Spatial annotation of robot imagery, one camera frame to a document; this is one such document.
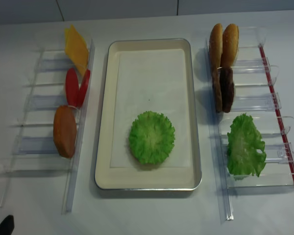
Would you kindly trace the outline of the green lettuce leaf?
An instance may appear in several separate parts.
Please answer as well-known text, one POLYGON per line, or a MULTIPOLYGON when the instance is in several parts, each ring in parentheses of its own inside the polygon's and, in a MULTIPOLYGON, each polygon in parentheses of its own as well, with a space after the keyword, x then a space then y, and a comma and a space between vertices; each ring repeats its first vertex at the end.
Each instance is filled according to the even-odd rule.
POLYGON ((144 165, 163 163, 174 148, 175 128, 163 113, 145 111, 132 122, 129 147, 144 165))
POLYGON ((227 133, 227 168, 231 175, 260 176, 265 168, 265 142, 256 128, 253 117, 236 116, 227 133))

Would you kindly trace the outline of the red tomato slice right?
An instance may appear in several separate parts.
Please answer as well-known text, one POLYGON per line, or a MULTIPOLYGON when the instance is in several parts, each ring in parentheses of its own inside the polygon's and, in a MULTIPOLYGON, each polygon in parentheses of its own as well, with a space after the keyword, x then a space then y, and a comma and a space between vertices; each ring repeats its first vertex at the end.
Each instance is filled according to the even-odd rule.
POLYGON ((91 75, 91 71, 86 70, 84 73, 79 91, 78 91, 78 95, 77 95, 77 103, 76 103, 77 108, 80 108, 84 103, 85 96, 88 90, 89 81, 90 81, 90 75, 91 75))

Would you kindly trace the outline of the red tomato slice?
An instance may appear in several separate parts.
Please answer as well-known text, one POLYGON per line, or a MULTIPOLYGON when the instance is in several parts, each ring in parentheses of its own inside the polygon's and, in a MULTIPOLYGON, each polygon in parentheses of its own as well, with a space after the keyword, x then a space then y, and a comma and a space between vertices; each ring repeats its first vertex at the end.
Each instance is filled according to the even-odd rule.
POLYGON ((84 73, 79 91, 78 91, 78 95, 77 95, 77 103, 76 103, 77 108, 80 108, 84 103, 85 96, 88 90, 89 81, 90 81, 90 75, 91 75, 91 71, 86 70, 84 73))
POLYGON ((77 74, 74 68, 70 68, 66 74, 65 80, 65 94, 67 103, 71 106, 77 106, 77 95, 79 91, 79 84, 77 74))

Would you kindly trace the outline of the red tomato slice left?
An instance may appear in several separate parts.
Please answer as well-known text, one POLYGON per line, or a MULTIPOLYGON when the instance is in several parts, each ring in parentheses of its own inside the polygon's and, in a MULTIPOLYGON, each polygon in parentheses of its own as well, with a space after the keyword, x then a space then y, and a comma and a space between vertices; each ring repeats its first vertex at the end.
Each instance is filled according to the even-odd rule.
POLYGON ((65 80, 65 94, 67 103, 71 106, 77 106, 77 95, 79 91, 79 84, 77 74, 74 68, 70 68, 66 74, 65 80))

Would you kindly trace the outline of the dark brown meat patty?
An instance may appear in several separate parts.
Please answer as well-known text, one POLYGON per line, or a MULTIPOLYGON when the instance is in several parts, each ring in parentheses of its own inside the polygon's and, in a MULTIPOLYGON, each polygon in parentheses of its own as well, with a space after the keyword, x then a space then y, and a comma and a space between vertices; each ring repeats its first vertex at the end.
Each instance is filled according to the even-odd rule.
POLYGON ((233 70, 230 67, 220 69, 220 88, 222 96, 222 110, 225 113, 229 113, 231 111, 235 95, 233 70))

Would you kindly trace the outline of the yellow cheese slice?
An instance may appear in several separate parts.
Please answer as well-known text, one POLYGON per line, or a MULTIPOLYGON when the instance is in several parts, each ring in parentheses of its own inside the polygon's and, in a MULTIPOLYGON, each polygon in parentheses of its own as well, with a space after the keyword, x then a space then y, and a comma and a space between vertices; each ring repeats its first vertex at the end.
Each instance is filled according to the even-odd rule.
POLYGON ((83 76, 88 67, 89 51, 86 41, 73 25, 65 28, 65 54, 76 66, 81 76, 83 76))

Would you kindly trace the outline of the green lettuce leaf in rack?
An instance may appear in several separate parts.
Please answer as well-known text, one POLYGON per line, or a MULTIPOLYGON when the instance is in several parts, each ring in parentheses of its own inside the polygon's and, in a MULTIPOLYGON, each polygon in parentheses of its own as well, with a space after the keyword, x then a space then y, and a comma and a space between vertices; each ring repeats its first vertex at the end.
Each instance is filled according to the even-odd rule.
POLYGON ((227 168, 231 175, 260 176, 265 168, 265 142, 256 128, 253 117, 236 116, 227 133, 227 168))

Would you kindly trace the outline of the cream metal tray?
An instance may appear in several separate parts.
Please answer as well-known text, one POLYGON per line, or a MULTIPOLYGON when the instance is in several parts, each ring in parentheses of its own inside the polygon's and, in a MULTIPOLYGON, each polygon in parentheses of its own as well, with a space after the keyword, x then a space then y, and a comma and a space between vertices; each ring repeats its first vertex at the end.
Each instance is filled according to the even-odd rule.
POLYGON ((104 190, 194 190, 201 178, 189 42, 112 43, 96 185, 104 190))

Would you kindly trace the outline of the orange bun bottom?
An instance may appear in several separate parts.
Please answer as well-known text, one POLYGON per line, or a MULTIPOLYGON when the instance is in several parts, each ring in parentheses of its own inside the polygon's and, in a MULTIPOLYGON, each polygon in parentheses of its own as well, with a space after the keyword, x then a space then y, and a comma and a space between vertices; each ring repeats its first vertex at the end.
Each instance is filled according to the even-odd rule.
POLYGON ((53 142, 60 156, 71 159, 75 152, 77 126, 74 113, 66 105, 59 106, 53 120, 53 142))

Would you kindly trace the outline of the sesame bun half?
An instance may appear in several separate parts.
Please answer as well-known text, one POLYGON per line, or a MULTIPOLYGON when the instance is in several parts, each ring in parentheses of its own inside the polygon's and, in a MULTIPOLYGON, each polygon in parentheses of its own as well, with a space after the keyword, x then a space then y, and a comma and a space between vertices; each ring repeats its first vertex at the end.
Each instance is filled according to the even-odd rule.
POLYGON ((213 73, 218 73, 218 68, 221 64, 222 55, 222 24, 216 24, 209 38, 209 57, 213 73))

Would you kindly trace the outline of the clear acrylic right rack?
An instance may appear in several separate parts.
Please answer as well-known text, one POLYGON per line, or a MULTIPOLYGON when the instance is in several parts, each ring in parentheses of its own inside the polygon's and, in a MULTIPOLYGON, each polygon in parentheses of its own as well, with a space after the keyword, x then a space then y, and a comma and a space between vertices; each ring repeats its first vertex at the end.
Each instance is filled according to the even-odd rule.
POLYGON ((265 54, 266 30, 242 27, 239 48, 231 68, 234 100, 228 113, 216 112, 213 90, 213 70, 209 52, 205 52, 206 81, 209 94, 209 134, 214 161, 217 196, 221 219, 235 218, 233 199, 239 195, 275 195, 294 193, 294 150, 289 132, 294 129, 292 116, 284 116, 278 90, 275 88, 280 68, 265 54), (228 133, 235 118, 252 119, 260 132, 266 159, 260 173, 234 175, 228 165, 228 133))

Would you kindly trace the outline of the clear acrylic rack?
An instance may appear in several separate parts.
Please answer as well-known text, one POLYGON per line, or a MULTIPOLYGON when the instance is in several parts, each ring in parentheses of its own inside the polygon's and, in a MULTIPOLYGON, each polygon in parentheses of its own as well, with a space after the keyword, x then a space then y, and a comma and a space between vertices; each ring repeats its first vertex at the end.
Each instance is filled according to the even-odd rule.
POLYGON ((2 159, 3 175, 12 177, 66 176, 62 214, 73 209, 74 191, 87 113, 88 98, 80 108, 73 108, 77 124, 75 153, 72 159, 59 156, 53 142, 53 119, 56 109, 66 105, 64 83, 74 64, 65 55, 63 45, 41 46, 32 74, 23 115, 13 123, 19 131, 12 147, 12 156, 2 159))
POLYGON ((294 150, 289 132, 294 129, 292 116, 284 116, 278 90, 275 88, 280 68, 265 54, 266 30, 242 27, 239 48, 231 68, 234 100, 228 113, 216 112, 213 90, 213 70, 209 52, 205 52, 206 81, 209 94, 209 134, 214 161, 217 196, 221 219, 235 218, 233 199, 239 195, 275 195, 294 193, 294 150), (234 175, 228 165, 228 133, 235 118, 252 119, 260 132, 266 159, 260 173, 234 175))

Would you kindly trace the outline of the golden bun half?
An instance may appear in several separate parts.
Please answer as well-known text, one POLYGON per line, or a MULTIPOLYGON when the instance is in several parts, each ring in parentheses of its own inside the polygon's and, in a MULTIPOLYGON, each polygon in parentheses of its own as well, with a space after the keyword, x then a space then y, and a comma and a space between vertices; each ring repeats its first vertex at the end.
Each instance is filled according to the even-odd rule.
POLYGON ((236 24, 229 24, 222 35, 221 67, 231 67, 235 61, 238 44, 239 28, 236 24))

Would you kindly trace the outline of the clear acrylic left rack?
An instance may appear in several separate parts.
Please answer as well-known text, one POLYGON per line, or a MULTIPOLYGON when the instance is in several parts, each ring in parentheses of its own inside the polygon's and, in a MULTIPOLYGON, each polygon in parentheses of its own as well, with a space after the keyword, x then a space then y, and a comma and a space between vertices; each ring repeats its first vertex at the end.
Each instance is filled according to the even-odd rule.
POLYGON ((19 131, 12 147, 12 156, 2 159, 3 175, 12 177, 66 176, 62 214, 73 209, 74 191, 87 113, 88 98, 80 108, 73 108, 77 124, 75 153, 72 159, 59 156, 53 142, 53 119, 56 109, 66 105, 64 83, 74 64, 65 55, 63 45, 41 46, 32 74, 23 115, 13 123, 19 131))

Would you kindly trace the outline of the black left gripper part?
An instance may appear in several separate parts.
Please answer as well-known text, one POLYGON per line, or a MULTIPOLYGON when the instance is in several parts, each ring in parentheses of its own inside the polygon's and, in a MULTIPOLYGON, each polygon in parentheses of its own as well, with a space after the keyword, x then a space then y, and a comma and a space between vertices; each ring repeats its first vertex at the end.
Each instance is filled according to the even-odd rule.
POLYGON ((0 223, 0 235, 12 235, 14 228, 15 228, 14 216, 8 215, 0 223))

